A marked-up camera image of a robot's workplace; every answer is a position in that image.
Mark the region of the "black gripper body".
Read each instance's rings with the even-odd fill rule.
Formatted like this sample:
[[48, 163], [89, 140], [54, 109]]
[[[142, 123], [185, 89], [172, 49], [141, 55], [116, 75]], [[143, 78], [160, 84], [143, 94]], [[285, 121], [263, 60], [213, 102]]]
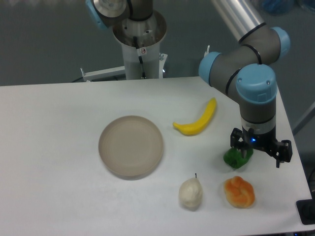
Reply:
[[270, 131], [263, 134], [255, 134], [245, 128], [242, 128], [242, 147], [241, 151], [248, 150], [250, 148], [263, 151], [263, 152], [274, 152], [275, 151], [275, 127]]

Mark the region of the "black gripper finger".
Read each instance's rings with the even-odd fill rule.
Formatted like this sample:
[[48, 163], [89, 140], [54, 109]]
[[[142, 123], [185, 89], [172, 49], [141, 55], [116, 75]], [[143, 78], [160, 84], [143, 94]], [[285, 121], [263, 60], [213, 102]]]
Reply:
[[269, 146], [269, 155], [276, 160], [276, 168], [279, 168], [281, 163], [289, 163], [293, 155], [291, 141], [273, 140]]
[[241, 152], [241, 157], [245, 159], [247, 154], [247, 144], [243, 137], [243, 131], [238, 128], [234, 128], [230, 135], [230, 146], [239, 150]]

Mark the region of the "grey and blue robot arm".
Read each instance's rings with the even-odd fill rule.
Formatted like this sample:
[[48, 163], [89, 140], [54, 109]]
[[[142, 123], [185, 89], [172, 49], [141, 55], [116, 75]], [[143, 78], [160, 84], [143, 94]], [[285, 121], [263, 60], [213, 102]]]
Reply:
[[[123, 50], [125, 75], [129, 80], [156, 79], [159, 44], [166, 35], [164, 17], [151, 0], [88, 0], [91, 18], [101, 29], [112, 28]], [[287, 54], [290, 38], [285, 30], [266, 25], [248, 0], [215, 0], [218, 11], [240, 47], [229, 54], [209, 52], [198, 73], [210, 86], [237, 102], [242, 120], [230, 144], [242, 154], [250, 148], [289, 162], [292, 145], [276, 139], [276, 75], [270, 64]]]

